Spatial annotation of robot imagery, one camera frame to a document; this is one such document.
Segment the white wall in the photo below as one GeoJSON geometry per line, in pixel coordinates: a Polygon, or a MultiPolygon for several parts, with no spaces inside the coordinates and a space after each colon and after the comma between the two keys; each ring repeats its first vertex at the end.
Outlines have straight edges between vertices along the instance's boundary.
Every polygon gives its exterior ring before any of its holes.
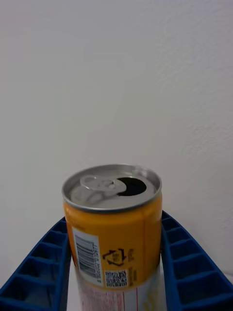
{"type": "Polygon", "coordinates": [[[233,272],[233,2],[2,1],[0,286],[63,215],[71,173],[138,163],[233,272]]]}

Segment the can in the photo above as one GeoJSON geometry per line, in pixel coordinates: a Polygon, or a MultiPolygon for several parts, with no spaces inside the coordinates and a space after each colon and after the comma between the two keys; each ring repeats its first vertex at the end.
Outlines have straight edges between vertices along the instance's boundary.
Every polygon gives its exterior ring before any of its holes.
{"type": "Polygon", "coordinates": [[[84,311],[156,310],[160,177],[111,164],[74,174],[62,194],[84,311]]]}

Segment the silver lid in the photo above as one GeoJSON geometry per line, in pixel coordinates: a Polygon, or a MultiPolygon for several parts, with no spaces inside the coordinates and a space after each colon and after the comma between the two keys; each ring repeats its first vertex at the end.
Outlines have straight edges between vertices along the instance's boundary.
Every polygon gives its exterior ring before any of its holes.
{"type": "Polygon", "coordinates": [[[110,164],[83,170],[62,187],[64,200],[89,212],[123,211],[139,207],[161,193],[153,171],[138,165],[110,164]]]}

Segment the pull tab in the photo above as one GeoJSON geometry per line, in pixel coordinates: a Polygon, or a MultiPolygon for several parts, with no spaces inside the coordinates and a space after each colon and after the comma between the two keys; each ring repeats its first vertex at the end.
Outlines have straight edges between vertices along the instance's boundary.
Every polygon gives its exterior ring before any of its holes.
{"type": "Polygon", "coordinates": [[[126,185],[118,180],[111,179],[103,176],[93,176],[86,175],[80,179],[81,186],[93,190],[93,191],[103,191],[111,193],[124,192],[126,190],[126,185]]]}

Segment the blue plastic holder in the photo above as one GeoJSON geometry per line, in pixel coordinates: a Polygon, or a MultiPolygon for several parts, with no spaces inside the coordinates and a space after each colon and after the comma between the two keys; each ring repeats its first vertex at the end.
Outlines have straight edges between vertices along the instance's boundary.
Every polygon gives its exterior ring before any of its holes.
{"type": "Polygon", "coordinates": [[[63,218],[0,289],[0,311],[65,311],[70,259],[67,225],[63,218]]]}
{"type": "Polygon", "coordinates": [[[233,285],[192,236],[162,215],[167,311],[233,311],[233,285]]]}
{"type": "MultiPolygon", "coordinates": [[[[0,289],[0,311],[65,311],[70,267],[65,218],[0,289]]],[[[233,285],[172,217],[162,215],[167,311],[233,311],[233,285]]]]}

